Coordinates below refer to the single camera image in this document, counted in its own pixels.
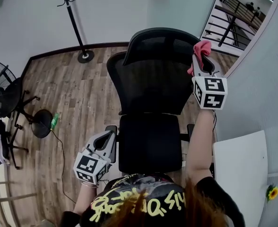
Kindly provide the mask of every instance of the black mesh chair back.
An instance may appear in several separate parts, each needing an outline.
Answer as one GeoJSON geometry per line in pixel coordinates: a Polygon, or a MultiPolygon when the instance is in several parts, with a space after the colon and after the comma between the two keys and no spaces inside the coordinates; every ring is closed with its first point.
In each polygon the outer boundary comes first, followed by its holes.
{"type": "Polygon", "coordinates": [[[180,114],[192,93],[187,70],[197,42],[198,38],[176,29],[136,33],[128,51],[115,54],[107,62],[120,98],[120,114],[180,114]]]}

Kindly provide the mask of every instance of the white table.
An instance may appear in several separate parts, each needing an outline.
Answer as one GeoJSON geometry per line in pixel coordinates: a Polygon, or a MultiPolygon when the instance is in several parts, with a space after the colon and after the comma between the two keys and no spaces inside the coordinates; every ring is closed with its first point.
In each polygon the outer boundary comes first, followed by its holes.
{"type": "Polygon", "coordinates": [[[247,227],[257,227],[267,189],[267,147],[264,131],[213,145],[215,179],[232,197],[247,227]]]}

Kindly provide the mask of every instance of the yellow graphic print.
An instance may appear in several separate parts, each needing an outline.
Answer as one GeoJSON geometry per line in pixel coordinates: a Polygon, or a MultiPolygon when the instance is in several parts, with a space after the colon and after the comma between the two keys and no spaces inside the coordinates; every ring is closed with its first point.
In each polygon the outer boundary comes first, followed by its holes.
{"type": "MultiPolygon", "coordinates": [[[[101,216],[101,213],[104,212],[105,214],[113,214],[115,211],[120,211],[118,208],[120,205],[123,204],[123,201],[127,199],[130,196],[134,196],[136,199],[139,197],[139,193],[137,189],[134,187],[132,188],[132,191],[124,191],[120,192],[120,196],[111,198],[112,201],[120,200],[121,202],[116,203],[114,205],[108,204],[109,198],[107,197],[111,192],[117,190],[119,188],[113,188],[109,192],[107,192],[104,196],[96,198],[92,204],[91,204],[91,209],[95,211],[95,214],[90,218],[90,221],[95,221],[98,222],[101,216]]],[[[185,195],[184,193],[181,194],[175,193],[174,190],[171,190],[164,202],[166,204],[169,204],[169,209],[171,210],[174,205],[176,204],[178,210],[181,210],[182,207],[180,206],[180,202],[184,203],[185,195]]],[[[141,211],[148,213],[150,216],[157,216],[160,215],[164,217],[165,213],[167,211],[161,207],[161,202],[158,199],[150,199],[147,201],[146,199],[143,200],[143,204],[141,207],[141,211]]]]}

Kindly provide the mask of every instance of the green bottle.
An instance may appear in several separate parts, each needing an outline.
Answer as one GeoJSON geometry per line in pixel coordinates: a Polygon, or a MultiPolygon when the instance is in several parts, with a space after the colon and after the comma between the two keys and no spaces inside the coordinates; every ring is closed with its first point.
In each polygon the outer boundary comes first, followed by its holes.
{"type": "Polygon", "coordinates": [[[51,122],[51,130],[54,130],[54,128],[57,124],[58,118],[59,118],[59,113],[56,113],[54,115],[54,118],[52,119],[52,122],[51,122]]]}

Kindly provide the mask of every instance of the pink cloth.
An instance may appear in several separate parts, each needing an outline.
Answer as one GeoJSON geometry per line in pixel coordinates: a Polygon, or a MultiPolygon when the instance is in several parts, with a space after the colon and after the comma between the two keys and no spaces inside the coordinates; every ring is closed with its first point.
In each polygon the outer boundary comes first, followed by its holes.
{"type": "MultiPolygon", "coordinates": [[[[194,53],[198,57],[198,61],[203,68],[203,62],[202,62],[202,55],[210,55],[211,53],[211,42],[208,40],[202,40],[194,45],[194,53]]],[[[187,70],[187,73],[190,75],[194,75],[193,73],[193,67],[191,64],[191,68],[187,70]]]]}

